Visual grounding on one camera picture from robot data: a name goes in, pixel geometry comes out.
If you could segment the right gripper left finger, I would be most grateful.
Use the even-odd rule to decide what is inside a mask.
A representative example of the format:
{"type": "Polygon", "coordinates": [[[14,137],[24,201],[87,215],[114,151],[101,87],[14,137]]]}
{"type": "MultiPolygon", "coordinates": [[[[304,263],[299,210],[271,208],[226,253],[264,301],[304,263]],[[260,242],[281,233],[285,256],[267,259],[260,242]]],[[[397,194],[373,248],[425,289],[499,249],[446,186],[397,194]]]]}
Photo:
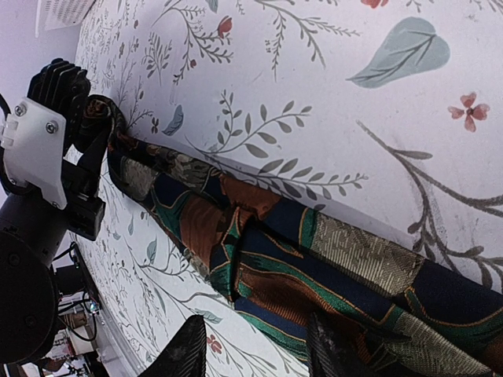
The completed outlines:
{"type": "Polygon", "coordinates": [[[205,376],[206,353],[207,333],[204,318],[201,315],[192,315],[139,377],[205,376]]]}

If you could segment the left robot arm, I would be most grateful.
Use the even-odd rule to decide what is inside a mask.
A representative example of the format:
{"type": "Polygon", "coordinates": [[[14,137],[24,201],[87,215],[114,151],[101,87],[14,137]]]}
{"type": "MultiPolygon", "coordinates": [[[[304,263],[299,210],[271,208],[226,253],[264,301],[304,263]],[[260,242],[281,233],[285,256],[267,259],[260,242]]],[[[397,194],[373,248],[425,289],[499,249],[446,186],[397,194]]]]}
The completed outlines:
{"type": "Polygon", "coordinates": [[[105,213],[98,196],[107,122],[88,123],[86,71],[57,58],[14,108],[2,104],[1,362],[47,354],[57,330],[52,262],[66,232],[95,240],[105,213]]]}

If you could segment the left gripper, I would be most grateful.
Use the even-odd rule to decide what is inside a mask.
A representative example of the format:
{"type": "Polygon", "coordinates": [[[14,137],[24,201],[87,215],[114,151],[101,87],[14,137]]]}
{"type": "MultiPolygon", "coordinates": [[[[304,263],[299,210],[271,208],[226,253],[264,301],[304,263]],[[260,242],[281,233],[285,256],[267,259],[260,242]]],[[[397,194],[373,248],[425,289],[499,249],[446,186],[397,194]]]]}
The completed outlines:
{"type": "Polygon", "coordinates": [[[95,240],[105,215],[105,202],[98,191],[110,122],[99,119],[106,111],[94,109],[86,75],[86,69],[56,58],[31,79],[28,98],[66,121],[58,163],[67,198],[63,212],[71,232],[95,240]]]}

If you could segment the brown green patterned tie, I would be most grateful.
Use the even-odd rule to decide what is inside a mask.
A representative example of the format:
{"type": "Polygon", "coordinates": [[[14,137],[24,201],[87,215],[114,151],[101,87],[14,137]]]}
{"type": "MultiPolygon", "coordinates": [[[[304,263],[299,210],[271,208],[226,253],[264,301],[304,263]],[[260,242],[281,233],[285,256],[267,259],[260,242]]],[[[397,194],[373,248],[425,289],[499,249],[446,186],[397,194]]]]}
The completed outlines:
{"type": "Polygon", "coordinates": [[[307,364],[322,314],[376,376],[499,376],[502,297],[396,243],[126,132],[115,103],[108,171],[212,288],[307,364]]]}

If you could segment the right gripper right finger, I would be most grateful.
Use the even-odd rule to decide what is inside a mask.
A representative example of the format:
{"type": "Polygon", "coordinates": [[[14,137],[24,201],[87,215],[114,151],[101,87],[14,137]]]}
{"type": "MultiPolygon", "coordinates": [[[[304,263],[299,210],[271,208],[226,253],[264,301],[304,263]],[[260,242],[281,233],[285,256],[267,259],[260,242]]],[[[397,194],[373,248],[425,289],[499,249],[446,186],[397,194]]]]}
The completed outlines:
{"type": "Polygon", "coordinates": [[[320,313],[312,313],[309,317],[306,346],[310,376],[376,376],[320,313]]]}

